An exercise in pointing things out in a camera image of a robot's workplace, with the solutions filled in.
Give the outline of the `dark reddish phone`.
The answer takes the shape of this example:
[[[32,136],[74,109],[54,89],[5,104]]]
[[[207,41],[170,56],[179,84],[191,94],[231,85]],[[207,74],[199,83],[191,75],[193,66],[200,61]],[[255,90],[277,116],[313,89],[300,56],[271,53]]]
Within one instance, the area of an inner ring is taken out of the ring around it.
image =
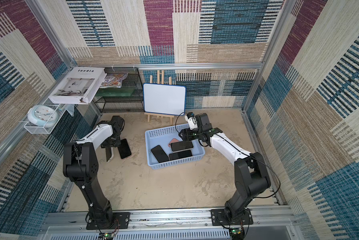
[[[193,143],[191,141],[181,141],[171,144],[172,152],[179,152],[179,151],[190,150],[190,149],[193,149]]]

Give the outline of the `blue plastic storage basket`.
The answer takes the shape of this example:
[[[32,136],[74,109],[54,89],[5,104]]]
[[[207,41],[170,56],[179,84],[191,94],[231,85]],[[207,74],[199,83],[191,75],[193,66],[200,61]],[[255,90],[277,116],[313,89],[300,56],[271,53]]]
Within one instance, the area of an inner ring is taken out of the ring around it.
[[[205,155],[197,140],[184,142],[179,132],[188,124],[158,128],[145,132],[147,163],[153,170],[199,161]]]

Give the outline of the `black phone top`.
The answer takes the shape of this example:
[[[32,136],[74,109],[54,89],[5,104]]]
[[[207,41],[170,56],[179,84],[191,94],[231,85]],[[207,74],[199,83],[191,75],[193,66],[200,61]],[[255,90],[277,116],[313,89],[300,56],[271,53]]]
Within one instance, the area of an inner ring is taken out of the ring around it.
[[[114,157],[114,150],[112,147],[106,147],[105,151],[106,151],[106,161],[109,162]]]

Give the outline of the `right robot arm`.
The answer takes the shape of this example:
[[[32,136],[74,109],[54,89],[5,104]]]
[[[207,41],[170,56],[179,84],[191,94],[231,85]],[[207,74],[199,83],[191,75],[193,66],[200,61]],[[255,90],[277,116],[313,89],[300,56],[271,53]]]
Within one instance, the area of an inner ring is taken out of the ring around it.
[[[234,167],[235,192],[226,201],[223,213],[215,219],[220,223],[252,224],[248,205],[271,187],[268,166],[260,153],[251,153],[230,140],[219,128],[214,128],[206,113],[195,115],[192,112],[181,113],[189,127],[179,131],[184,141],[197,140],[204,147],[220,152]]]

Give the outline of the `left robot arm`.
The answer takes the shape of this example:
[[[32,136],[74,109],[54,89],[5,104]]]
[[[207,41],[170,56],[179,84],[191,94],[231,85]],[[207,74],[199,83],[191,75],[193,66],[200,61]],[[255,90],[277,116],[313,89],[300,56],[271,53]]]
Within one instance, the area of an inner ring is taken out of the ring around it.
[[[113,116],[109,121],[99,122],[86,136],[64,146],[63,175],[80,188],[88,204],[88,230],[105,230],[116,226],[111,203],[98,181],[96,149],[105,149],[107,161],[110,161],[114,156],[113,148],[121,145],[124,127],[125,120]]]

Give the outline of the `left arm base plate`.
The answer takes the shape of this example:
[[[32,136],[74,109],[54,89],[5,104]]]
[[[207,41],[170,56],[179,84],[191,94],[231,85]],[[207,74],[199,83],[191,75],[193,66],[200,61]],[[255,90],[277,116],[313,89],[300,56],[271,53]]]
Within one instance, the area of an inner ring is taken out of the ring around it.
[[[86,230],[115,230],[127,229],[129,226],[130,212],[113,212],[113,216],[95,216],[88,212],[85,221]]]

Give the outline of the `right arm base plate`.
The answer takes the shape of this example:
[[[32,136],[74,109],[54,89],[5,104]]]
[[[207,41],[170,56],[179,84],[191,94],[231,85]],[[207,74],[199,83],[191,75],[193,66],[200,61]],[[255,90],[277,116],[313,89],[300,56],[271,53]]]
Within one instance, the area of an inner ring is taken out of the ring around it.
[[[241,225],[252,225],[253,219],[250,209],[244,209],[243,213],[236,218],[229,218],[224,209],[211,209],[211,221],[213,226],[231,227]]]

